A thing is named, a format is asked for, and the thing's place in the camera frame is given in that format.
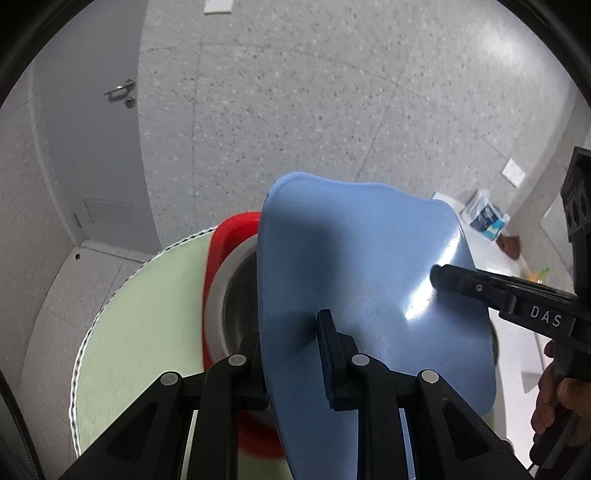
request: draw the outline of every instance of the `plastic bag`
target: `plastic bag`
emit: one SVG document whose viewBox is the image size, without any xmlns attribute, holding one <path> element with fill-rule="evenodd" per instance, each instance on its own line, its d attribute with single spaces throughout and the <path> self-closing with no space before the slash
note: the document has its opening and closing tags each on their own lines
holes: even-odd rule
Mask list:
<svg viewBox="0 0 591 480">
<path fill-rule="evenodd" d="M 509 222 L 509 215 L 502 213 L 491 202 L 490 192 L 480 189 L 460 212 L 460 217 L 489 240 L 496 240 Z"/>
</svg>

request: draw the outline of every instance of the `blue plastic cover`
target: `blue plastic cover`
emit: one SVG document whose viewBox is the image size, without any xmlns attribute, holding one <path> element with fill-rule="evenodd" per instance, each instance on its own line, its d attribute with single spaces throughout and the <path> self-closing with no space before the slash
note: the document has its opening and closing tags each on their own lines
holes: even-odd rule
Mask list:
<svg viewBox="0 0 591 480">
<path fill-rule="evenodd" d="M 435 292 L 434 264 L 474 269 L 454 211 L 379 183 L 290 173 L 271 188 L 257 243 L 261 352 L 295 480 L 355 480 L 357 413 L 329 409 L 316 313 L 392 370 L 443 378 L 484 415 L 495 399 L 482 303 Z"/>
</svg>

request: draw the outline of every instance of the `brown object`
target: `brown object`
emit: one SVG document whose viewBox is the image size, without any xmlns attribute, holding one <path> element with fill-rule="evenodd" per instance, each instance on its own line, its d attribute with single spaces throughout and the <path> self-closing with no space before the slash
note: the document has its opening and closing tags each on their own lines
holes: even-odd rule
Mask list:
<svg viewBox="0 0 591 480">
<path fill-rule="evenodd" d="M 518 260 L 521 255 L 521 240 L 518 236 L 506 236 L 500 234 L 496 244 L 512 260 Z"/>
</svg>

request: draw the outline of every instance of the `wall switch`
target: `wall switch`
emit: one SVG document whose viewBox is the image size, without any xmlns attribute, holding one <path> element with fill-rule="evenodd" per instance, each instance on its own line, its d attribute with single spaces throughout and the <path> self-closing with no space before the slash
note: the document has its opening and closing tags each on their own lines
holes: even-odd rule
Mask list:
<svg viewBox="0 0 591 480">
<path fill-rule="evenodd" d="M 234 0 L 206 0 L 203 13 L 210 14 L 231 14 Z"/>
<path fill-rule="evenodd" d="M 517 163 L 513 161 L 512 158 L 509 159 L 507 165 L 505 165 L 505 168 L 503 168 L 501 175 L 503 175 L 517 188 L 519 188 L 519 185 L 521 185 L 521 182 L 525 178 L 525 172 Z"/>
</svg>

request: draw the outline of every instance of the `door handle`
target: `door handle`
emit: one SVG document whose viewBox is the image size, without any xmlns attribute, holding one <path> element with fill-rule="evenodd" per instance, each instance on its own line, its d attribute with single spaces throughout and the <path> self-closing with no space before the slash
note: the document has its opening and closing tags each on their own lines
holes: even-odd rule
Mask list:
<svg viewBox="0 0 591 480">
<path fill-rule="evenodd" d="M 124 90 L 124 93 L 127 95 L 128 92 L 132 91 L 135 88 L 135 80 L 134 79 L 128 79 L 125 81 L 125 83 L 123 85 L 117 85 L 114 89 L 109 90 L 108 92 L 105 92 L 103 95 L 108 96 L 109 98 L 111 98 L 111 96 L 114 93 L 118 93 L 121 92 L 122 90 Z"/>
</svg>

